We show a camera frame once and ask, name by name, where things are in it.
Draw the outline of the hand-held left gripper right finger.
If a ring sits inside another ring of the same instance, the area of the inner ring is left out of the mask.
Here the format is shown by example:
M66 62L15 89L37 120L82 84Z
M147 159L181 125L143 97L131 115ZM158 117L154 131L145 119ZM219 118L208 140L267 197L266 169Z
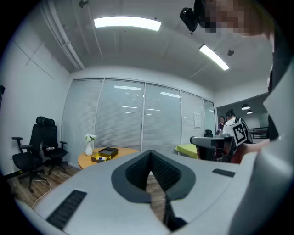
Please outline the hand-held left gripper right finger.
M243 164L150 152L166 198L164 222L150 235L230 235L243 196Z

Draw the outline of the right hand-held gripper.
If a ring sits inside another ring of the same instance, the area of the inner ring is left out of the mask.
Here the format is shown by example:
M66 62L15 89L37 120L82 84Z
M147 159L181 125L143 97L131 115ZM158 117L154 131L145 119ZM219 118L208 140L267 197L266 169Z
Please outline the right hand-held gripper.
M279 136L256 155L249 185L229 235L253 235L278 208L294 182L294 66L265 101Z

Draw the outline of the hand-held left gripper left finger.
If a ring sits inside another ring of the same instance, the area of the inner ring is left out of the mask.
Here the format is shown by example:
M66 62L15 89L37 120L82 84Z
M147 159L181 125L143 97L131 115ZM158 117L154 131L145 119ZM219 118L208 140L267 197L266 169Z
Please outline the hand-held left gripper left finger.
M113 188L113 170L138 155L133 153L80 170L34 208L20 200L16 204L43 235L168 235L170 230L156 217L150 204L129 202ZM86 196L60 230L47 218L74 190L85 192Z

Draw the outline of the yellow box tray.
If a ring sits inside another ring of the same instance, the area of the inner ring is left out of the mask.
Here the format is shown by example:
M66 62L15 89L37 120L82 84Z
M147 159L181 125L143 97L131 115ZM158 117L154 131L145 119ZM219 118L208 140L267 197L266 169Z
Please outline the yellow box tray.
M105 162L108 160L109 160L109 157L102 157L100 155L96 155L96 156L91 157L91 161L96 162L96 163L101 163L101 162Z

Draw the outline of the person's right forearm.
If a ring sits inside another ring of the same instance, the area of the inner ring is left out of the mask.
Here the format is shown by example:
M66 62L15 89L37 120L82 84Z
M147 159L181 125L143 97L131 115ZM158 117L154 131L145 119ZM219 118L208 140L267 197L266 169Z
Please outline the person's right forearm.
M270 143L270 139L265 139L262 142L257 144L244 144L243 145L243 156L252 152L259 152L262 147L268 145Z

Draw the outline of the black box lid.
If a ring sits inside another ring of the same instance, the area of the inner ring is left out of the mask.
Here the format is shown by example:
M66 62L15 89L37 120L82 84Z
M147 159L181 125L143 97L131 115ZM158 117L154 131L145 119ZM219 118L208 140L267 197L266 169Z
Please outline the black box lid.
M98 152L100 157L112 159L118 154L117 148L106 147Z

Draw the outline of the black metal railing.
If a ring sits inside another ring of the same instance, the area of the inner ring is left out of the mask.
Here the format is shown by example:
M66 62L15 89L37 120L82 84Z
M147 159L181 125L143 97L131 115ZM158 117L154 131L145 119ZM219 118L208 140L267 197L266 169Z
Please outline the black metal railing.
M260 143L263 140L267 139L267 132L268 132L267 127L251 128L249 129L249 131L252 137L253 144Z

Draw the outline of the black office chair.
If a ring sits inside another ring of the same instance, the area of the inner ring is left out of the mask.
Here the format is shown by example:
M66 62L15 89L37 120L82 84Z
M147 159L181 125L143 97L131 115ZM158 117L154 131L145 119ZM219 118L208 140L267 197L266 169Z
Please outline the black office chair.
M42 128L42 150L45 157L50 159L51 168L48 171L50 175L55 167L59 167L66 173L64 164L68 165L67 161L63 161L62 158L67 155L67 151L64 149L65 141L60 142L61 147L58 146L57 141L57 126L53 119L44 118Z
M44 126L45 117L39 116L36 118L36 124L33 125L32 134L29 145L22 145L22 137L12 137L12 140L17 141L20 153L12 156L13 162L17 168L26 172L29 176L28 190L33 193L31 184L34 178L39 178L45 181L48 185L49 182L40 176L40 173L45 173L40 167L43 166L43 158L40 154L40 146L42 141L42 130Z

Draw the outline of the person's black shirt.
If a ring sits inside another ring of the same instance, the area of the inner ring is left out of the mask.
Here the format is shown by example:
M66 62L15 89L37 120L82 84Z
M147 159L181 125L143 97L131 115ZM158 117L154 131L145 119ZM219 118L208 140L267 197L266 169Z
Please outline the person's black shirt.
M270 72L270 77L268 79L268 92L274 90L278 85L279 81L283 77L284 73L288 68L288 64L292 58L292 50L290 49L282 31L275 24L274 34L273 34L273 64Z

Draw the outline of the narrow ceiling light panel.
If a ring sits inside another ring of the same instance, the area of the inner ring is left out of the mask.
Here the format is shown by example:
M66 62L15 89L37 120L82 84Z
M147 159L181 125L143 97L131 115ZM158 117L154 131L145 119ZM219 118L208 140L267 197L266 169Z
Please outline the narrow ceiling light panel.
M229 69L229 66L207 45L205 44L201 45L199 47L199 51L205 54L208 58L210 58L214 63L216 63L224 71Z

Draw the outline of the white ceiling pipes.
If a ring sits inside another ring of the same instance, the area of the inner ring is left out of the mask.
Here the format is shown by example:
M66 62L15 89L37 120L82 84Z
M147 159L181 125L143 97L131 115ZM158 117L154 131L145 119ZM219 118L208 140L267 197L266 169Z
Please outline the white ceiling pipes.
M85 69L62 26L53 0L42 0L40 10L49 30L51 31L51 34L55 38L65 56L69 59L75 69Z

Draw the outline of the long ceiling light panel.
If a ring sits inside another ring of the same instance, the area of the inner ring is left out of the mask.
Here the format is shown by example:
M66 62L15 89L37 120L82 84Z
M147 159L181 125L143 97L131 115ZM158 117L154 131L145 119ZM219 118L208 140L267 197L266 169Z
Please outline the long ceiling light panel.
M131 17L131 16L112 16L112 17L101 17L94 19L94 25L96 28L102 27L136 27L145 28L153 31L159 31L161 22L142 18L142 17Z

